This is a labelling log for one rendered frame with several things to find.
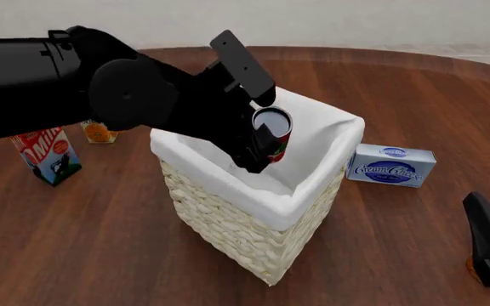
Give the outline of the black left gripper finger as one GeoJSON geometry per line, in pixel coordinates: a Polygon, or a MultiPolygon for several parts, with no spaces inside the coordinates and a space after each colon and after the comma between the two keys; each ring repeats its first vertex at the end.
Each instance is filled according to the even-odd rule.
{"type": "Polygon", "coordinates": [[[236,150],[232,152],[231,158],[238,167],[247,170],[248,173],[258,174],[273,163],[270,163],[267,157],[259,151],[252,125],[253,113],[254,111],[244,117],[245,129],[236,138],[237,144],[234,145],[236,150]]]}

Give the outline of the white cloth basket liner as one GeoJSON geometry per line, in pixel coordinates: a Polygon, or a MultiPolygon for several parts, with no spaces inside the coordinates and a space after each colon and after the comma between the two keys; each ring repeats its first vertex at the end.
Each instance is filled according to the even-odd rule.
{"type": "Polygon", "coordinates": [[[248,173],[202,139],[152,129],[151,152],[192,183],[284,231],[319,198],[362,142],[364,120],[284,88],[276,106],[293,118],[284,157],[262,173],[248,173]]]}

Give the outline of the orange juice carton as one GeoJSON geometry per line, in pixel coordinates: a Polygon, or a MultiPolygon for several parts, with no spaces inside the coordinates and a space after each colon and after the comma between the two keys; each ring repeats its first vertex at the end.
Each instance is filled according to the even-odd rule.
{"type": "Polygon", "coordinates": [[[88,119],[80,122],[85,136],[90,144],[112,144],[116,141],[118,132],[110,131],[105,124],[88,119]]]}

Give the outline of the white woven wicker basket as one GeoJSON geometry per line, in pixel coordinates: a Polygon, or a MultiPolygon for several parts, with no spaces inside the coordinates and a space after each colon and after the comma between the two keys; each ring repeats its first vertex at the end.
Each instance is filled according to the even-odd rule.
{"type": "Polygon", "coordinates": [[[208,193],[164,160],[161,171],[179,218],[215,249],[273,286],[327,217],[345,176],[345,162],[296,224],[277,231],[218,195],[208,193]]]}

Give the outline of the blue cream cheese box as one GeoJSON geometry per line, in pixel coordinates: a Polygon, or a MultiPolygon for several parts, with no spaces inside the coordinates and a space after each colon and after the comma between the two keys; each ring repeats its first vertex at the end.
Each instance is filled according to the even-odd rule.
{"type": "Polygon", "coordinates": [[[359,144],[346,169],[348,180],[420,188],[436,165],[430,150],[359,144]]]}

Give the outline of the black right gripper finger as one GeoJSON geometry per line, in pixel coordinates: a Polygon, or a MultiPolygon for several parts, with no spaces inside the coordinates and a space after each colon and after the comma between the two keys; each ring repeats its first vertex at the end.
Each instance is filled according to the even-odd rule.
{"type": "Polygon", "coordinates": [[[463,206],[470,225],[472,254],[474,259],[490,259],[490,203],[476,191],[463,199],[463,206]]]}

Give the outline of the red tomato sauce tin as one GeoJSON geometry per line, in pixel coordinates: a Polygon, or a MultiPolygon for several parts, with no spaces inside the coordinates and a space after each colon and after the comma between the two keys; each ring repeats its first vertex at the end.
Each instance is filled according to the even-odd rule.
{"type": "Polygon", "coordinates": [[[292,117],[284,109],[268,106],[253,113],[252,125],[259,151],[270,163],[279,162],[293,131],[292,117]]]}

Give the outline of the red and white milk carton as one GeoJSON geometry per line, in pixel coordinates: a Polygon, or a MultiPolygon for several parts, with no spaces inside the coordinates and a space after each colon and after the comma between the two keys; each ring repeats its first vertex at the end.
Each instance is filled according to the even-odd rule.
{"type": "Polygon", "coordinates": [[[37,178],[56,186],[82,169],[61,127],[16,135],[10,138],[37,178]]]}

